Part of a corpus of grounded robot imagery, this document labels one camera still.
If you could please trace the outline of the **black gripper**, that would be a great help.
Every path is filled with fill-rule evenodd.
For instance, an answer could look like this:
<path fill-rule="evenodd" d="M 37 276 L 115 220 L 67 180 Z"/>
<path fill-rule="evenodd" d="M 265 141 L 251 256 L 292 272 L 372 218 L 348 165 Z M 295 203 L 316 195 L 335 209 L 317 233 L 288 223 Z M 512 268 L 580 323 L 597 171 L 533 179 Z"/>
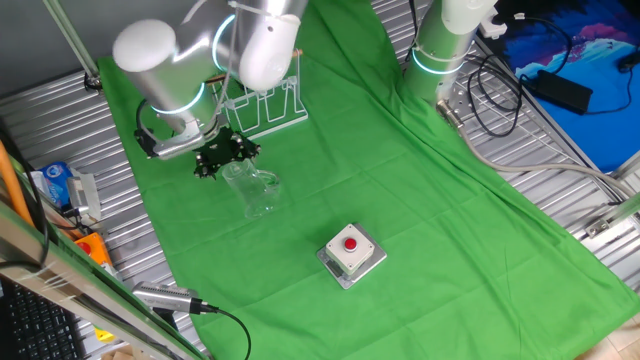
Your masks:
<path fill-rule="evenodd" d="M 198 178 L 216 178 L 221 161 L 255 159 L 261 146 L 229 127 L 220 129 L 218 135 L 208 141 L 202 151 L 196 152 L 194 175 Z"/>

